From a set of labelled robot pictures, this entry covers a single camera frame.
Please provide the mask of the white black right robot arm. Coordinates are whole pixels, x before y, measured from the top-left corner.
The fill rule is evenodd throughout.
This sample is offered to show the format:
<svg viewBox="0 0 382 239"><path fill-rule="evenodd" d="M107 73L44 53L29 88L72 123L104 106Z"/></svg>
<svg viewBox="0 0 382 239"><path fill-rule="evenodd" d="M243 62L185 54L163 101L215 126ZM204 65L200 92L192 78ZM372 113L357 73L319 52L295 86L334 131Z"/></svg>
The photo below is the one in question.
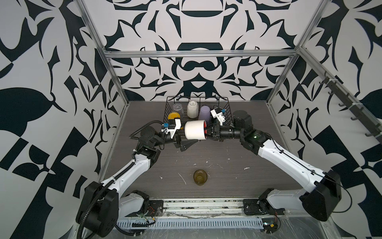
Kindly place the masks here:
<svg viewBox="0 0 382 239"><path fill-rule="evenodd" d="M345 189L337 172L325 172L287 151L269 133L255 129L246 111L235 111L231 124L226 123L225 113L222 108L211 110L212 122L205 127L208 139L238 139L245 149L292 177L305 191L298 197L299 205L313 218L325 222L336 212Z"/></svg>

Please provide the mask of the white mug red inside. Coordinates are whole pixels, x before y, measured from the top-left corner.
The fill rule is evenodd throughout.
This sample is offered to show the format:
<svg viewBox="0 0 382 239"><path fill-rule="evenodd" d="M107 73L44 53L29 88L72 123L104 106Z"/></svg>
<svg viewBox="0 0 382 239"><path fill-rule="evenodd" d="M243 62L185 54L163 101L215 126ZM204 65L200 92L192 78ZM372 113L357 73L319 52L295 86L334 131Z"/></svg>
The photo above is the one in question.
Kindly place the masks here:
<svg viewBox="0 0 382 239"><path fill-rule="evenodd" d="M204 120L192 120L185 124L184 131L185 137L189 140L206 140L206 130L207 126Z"/></svg>

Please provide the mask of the lilac cup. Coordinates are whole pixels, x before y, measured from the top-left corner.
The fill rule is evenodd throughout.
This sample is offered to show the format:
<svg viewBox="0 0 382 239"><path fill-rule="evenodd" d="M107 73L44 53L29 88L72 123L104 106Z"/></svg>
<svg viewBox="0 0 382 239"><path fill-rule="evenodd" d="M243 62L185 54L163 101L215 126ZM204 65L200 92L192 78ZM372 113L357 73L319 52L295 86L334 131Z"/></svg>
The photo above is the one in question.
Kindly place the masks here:
<svg viewBox="0 0 382 239"><path fill-rule="evenodd" d="M210 124L210 119L211 119L211 109L207 105L203 105L200 108L199 112L199 120L204 120L206 124Z"/></svg>

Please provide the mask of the yellow mug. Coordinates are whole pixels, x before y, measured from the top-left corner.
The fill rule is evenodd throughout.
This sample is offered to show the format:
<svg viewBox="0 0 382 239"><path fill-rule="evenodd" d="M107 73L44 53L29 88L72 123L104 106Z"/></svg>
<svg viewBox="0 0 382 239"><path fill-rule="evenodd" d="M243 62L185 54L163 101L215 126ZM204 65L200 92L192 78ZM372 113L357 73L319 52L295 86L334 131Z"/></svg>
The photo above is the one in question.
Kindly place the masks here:
<svg viewBox="0 0 382 239"><path fill-rule="evenodd" d="M177 118L181 118L180 114L177 113L177 112L171 112L168 115L168 120L174 120L174 119L177 119Z"/></svg>

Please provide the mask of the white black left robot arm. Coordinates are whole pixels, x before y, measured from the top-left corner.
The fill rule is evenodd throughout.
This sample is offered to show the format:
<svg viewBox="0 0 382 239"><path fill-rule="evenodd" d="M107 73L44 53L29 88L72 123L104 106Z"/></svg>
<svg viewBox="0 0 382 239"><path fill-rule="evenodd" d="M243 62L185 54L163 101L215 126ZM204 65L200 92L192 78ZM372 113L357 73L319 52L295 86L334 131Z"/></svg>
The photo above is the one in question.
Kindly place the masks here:
<svg viewBox="0 0 382 239"><path fill-rule="evenodd" d="M134 236L134 232L121 229L117 221L130 214L146 214L149 196L138 190L125 197L122 194L157 162L165 144L173 143L185 151L205 140L205 121L196 123L197 127L193 127L191 122L182 125L180 118L171 119L168 123L153 120L134 131L129 137L137 140L137 146L131 160L113 176L102 182L92 182L85 188L76 216L79 225L76 237L82 239L86 229L91 231L89 239L95 235L104 238L113 229Z"/></svg>

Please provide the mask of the clear glass cup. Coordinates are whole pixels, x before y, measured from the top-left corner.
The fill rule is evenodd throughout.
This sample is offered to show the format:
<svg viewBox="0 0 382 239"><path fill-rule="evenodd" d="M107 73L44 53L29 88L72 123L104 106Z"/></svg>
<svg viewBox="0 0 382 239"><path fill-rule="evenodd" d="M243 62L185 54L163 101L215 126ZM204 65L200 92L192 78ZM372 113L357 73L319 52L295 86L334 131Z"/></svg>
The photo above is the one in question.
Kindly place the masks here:
<svg viewBox="0 0 382 239"><path fill-rule="evenodd" d="M180 103L173 104L173 112L178 113L181 118L184 117L183 105Z"/></svg>

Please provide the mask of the cream white cup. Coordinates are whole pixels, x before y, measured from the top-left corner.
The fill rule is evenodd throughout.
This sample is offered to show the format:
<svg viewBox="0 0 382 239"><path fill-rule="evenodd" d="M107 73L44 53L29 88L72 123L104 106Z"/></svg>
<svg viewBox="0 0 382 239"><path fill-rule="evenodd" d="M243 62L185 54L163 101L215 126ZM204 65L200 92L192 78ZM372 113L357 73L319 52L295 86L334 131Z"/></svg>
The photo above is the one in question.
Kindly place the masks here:
<svg viewBox="0 0 382 239"><path fill-rule="evenodd" d="M187 116L190 119L197 118L199 115L199 105L196 101L189 101L187 106Z"/></svg>

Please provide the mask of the olive glass cup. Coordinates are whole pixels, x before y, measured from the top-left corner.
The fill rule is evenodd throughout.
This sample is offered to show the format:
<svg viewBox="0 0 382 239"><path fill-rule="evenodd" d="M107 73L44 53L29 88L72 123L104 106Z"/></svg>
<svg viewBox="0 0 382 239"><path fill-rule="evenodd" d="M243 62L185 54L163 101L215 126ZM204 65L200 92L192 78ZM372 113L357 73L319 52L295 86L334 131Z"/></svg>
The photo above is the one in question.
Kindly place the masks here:
<svg viewBox="0 0 382 239"><path fill-rule="evenodd" d="M204 170L199 169L194 172L193 179L197 185L202 186L208 180L208 174Z"/></svg>

